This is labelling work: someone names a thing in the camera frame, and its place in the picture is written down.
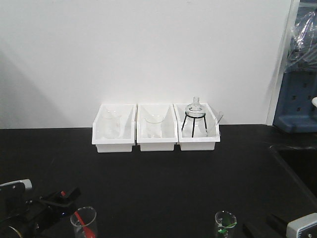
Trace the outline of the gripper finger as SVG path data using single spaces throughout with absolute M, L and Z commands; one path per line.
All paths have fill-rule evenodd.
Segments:
M 248 238 L 267 238 L 268 235 L 250 222 L 243 224 L 243 232 Z
M 267 215 L 266 223 L 277 233 L 286 233 L 288 223 L 277 215 Z

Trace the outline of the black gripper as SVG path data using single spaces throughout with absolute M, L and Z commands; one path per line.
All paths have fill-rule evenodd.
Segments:
M 75 211 L 75 201 L 81 195 L 78 187 L 57 191 L 38 200 L 28 200 L 12 209 L 0 222 L 2 238 L 39 238 L 41 233 Z

